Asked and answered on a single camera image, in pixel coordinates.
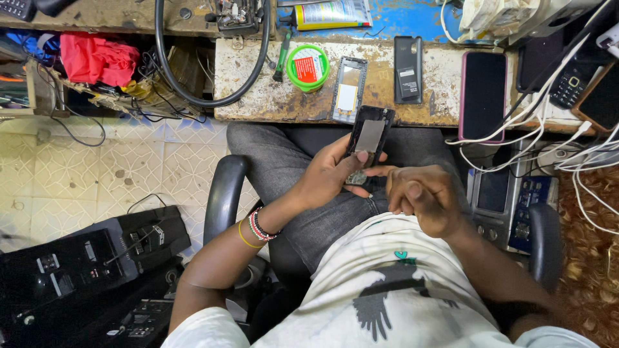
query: fingernail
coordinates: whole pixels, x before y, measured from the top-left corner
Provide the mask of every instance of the fingernail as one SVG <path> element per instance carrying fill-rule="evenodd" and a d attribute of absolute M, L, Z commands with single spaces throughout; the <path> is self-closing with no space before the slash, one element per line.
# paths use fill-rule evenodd
<path fill-rule="evenodd" d="M 369 157 L 370 154 L 367 151 L 357 152 L 357 159 L 359 160 L 359 162 L 365 163 Z"/>
<path fill-rule="evenodd" d="M 422 195 L 422 187 L 418 183 L 410 184 L 409 195 L 414 199 L 419 198 Z"/>

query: black office chair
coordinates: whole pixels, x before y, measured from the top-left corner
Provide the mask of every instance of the black office chair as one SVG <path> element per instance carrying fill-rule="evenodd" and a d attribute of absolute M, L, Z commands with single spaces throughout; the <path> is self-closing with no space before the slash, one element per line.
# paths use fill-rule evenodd
<path fill-rule="evenodd" d="M 349 127 L 333 125 L 309 127 L 283 125 L 280 126 L 280 129 L 294 144 L 311 157 L 324 146 L 350 132 Z M 236 222 L 238 201 L 243 180 L 248 170 L 247 161 L 239 155 L 228 155 L 217 164 L 206 207 L 204 244 Z M 563 265 L 563 242 L 561 240 L 559 215 L 546 204 L 531 205 L 529 215 L 531 219 L 530 235 L 533 244 L 529 260 L 529 272 L 543 288 L 552 293 L 558 285 Z M 292 301 L 300 304 L 311 283 L 311 274 L 285 238 L 284 233 L 279 238 L 269 242 L 269 254 L 271 268 L 278 280 L 291 290 Z M 276 313 L 275 324 L 290 312 Z"/>

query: hand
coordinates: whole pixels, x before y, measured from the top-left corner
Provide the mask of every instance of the hand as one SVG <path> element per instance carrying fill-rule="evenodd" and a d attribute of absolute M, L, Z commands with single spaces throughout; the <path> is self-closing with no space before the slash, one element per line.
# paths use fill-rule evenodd
<path fill-rule="evenodd" d="M 451 176 L 439 165 L 377 166 L 366 169 L 365 174 L 387 176 L 389 211 L 415 214 L 422 231 L 430 237 L 449 237 L 468 224 L 460 212 Z"/>
<path fill-rule="evenodd" d="M 359 186 L 344 186 L 346 178 L 362 169 L 368 160 L 366 151 L 357 152 L 342 160 L 350 134 L 320 150 L 305 170 L 303 176 L 290 189 L 301 202 L 303 209 L 314 209 L 327 204 L 345 187 L 358 196 L 367 198 L 370 194 Z M 381 154 L 381 160 L 387 155 Z"/>

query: tiled floor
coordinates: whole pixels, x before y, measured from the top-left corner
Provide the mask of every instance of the tiled floor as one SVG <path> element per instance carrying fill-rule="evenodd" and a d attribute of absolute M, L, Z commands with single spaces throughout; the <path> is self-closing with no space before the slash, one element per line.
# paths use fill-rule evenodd
<path fill-rule="evenodd" d="M 0 124 L 0 250 L 10 252 L 67 235 L 94 222 L 126 214 L 135 202 L 159 193 L 178 204 L 191 237 L 181 254 L 189 259 L 202 246 L 204 214 L 217 162 L 227 153 L 226 123 L 207 120 L 98 119 L 107 139 L 100 147 L 73 141 L 49 119 Z M 69 129 L 96 144 L 101 131 L 71 117 Z M 37 140 L 42 129 L 48 139 Z M 243 185 L 237 218 L 258 200 Z M 137 212 L 159 207 L 156 197 Z"/>

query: person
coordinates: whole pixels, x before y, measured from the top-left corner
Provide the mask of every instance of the person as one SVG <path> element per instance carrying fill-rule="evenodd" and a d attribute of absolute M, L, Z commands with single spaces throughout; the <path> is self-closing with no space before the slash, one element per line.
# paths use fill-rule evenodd
<path fill-rule="evenodd" d="M 265 245 L 260 231 L 281 231 L 312 282 L 252 347 L 597 347 L 561 328 L 554 299 L 473 228 L 440 130 L 391 128 L 385 164 L 365 169 L 386 177 L 371 194 L 344 186 L 368 159 L 343 158 L 350 135 L 313 159 L 272 125 L 230 123 L 227 136 L 265 206 L 193 257 L 162 347 L 249 347 L 225 290 Z M 498 323 L 485 303 L 517 315 Z"/>

